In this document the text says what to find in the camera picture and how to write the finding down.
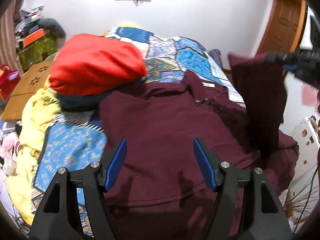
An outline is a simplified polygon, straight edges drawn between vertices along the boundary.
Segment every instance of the red cloth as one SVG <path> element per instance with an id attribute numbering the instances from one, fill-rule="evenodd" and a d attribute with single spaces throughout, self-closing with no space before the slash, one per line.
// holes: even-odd
<path id="1" fill-rule="evenodd" d="M 98 95 L 146 76 L 140 51 L 132 44 L 79 34 L 61 49 L 51 70 L 60 95 Z"/>

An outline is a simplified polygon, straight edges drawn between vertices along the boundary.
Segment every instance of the brown wooden panel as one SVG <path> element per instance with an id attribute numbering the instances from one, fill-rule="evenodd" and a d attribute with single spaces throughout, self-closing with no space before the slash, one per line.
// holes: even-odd
<path id="1" fill-rule="evenodd" d="M 302 39 L 302 33 L 303 33 L 304 26 L 305 26 L 306 20 L 307 20 L 307 11 L 308 11 L 308 6 L 306 4 L 306 1 L 302 0 L 299 20 L 298 20 L 298 27 L 297 27 L 296 35 L 292 41 L 290 52 L 294 52 L 296 50 L 296 48 L 298 47 L 298 45 Z"/>
<path id="2" fill-rule="evenodd" d="M 274 4 L 273 17 L 269 19 L 258 53 L 289 52 L 296 36 L 301 4 L 297 0 L 275 0 Z"/>

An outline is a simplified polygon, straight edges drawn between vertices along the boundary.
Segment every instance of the pink paper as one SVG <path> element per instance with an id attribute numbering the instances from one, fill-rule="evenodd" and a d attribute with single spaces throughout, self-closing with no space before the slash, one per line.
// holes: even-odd
<path id="1" fill-rule="evenodd" d="M 318 102 L 317 94 L 319 90 L 308 85 L 302 85 L 301 97 L 303 106 L 316 106 Z"/>

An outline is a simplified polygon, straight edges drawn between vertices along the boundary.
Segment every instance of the sticker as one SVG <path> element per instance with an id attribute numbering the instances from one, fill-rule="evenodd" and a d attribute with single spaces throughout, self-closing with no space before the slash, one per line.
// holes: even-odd
<path id="1" fill-rule="evenodd" d="M 306 137 L 308 134 L 308 131 L 306 129 L 304 129 L 301 133 L 302 137 Z"/>
<path id="2" fill-rule="evenodd" d="M 205 83 L 205 82 L 202 82 L 203 86 L 205 87 L 211 87 L 211 88 L 215 88 L 216 85 L 215 84 L 211 84 L 211 83 Z"/>

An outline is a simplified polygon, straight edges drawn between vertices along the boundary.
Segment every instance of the black gripper frame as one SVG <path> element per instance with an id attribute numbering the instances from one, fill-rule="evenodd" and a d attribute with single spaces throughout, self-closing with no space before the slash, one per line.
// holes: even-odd
<path id="1" fill-rule="evenodd" d="M 83 233 L 81 226 L 76 189 L 83 188 L 85 205 L 95 240 L 120 239 L 108 208 L 103 192 L 107 170 L 120 148 L 104 154 L 97 167 L 90 164 L 82 170 L 56 172 L 37 209 L 30 240 L 92 240 Z"/>
<path id="2" fill-rule="evenodd" d="M 218 155 L 213 151 L 209 151 L 201 139 L 196 140 L 202 147 L 214 173 L 219 173 L 219 179 L 223 177 L 223 183 L 221 185 L 217 183 L 219 185 L 217 189 L 218 196 L 202 239 L 291 239 L 293 235 L 288 218 L 276 192 L 262 170 L 238 170 L 231 164 L 224 168 L 221 166 Z M 229 236 L 234 219 L 238 188 L 244 189 L 240 228 L 237 234 Z"/>

